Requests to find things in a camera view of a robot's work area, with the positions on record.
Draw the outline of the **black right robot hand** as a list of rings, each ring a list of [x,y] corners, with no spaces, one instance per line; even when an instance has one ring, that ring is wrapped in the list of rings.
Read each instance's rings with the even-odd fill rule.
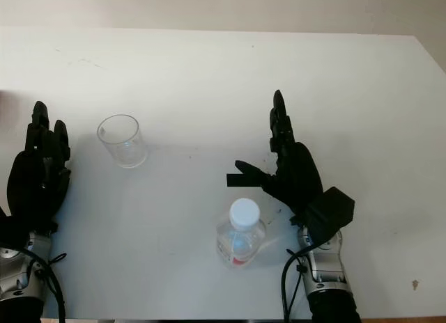
[[[305,209],[323,193],[320,175],[309,149],[295,141],[291,119],[286,113],[284,98],[279,90],[273,96],[270,111],[270,150],[277,155],[277,169],[273,175],[236,160],[239,174],[227,174],[228,187],[260,187],[267,194],[281,201],[292,211],[292,225],[306,222]]]

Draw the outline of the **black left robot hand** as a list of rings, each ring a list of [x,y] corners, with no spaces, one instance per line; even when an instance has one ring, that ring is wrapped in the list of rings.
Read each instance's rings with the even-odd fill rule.
[[[47,107],[37,101],[27,126],[24,150],[13,162],[7,185],[12,217],[28,231],[56,232],[53,218],[68,190],[69,159],[66,124],[57,120],[50,129]]]

